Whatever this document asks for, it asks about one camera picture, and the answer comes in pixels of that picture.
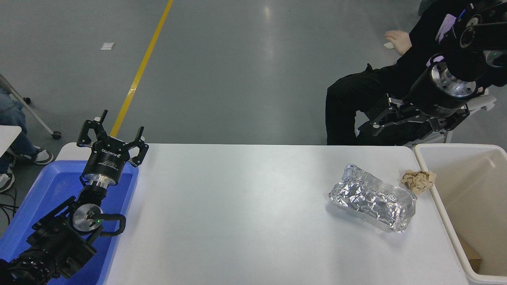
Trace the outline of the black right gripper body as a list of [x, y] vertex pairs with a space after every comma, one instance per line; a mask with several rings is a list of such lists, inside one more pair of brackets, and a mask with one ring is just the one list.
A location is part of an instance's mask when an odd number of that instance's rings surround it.
[[447, 118], [476, 95], [476, 82], [458, 79], [446, 66], [429, 66], [412, 85], [408, 102], [428, 116]]

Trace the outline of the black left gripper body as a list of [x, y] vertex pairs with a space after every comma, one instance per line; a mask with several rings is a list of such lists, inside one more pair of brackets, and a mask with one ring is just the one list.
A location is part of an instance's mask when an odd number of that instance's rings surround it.
[[98, 181], [99, 177], [107, 178], [109, 186], [116, 186], [120, 181], [125, 163], [130, 159], [124, 142], [95, 142], [91, 155], [82, 172], [82, 184]]

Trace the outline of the person's hand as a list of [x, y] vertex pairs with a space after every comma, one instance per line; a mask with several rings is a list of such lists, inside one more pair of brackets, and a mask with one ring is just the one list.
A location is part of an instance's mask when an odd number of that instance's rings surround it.
[[397, 54], [403, 56], [412, 47], [409, 34], [402, 30], [390, 30], [384, 34], [387, 43], [384, 44], [389, 50], [395, 50]]

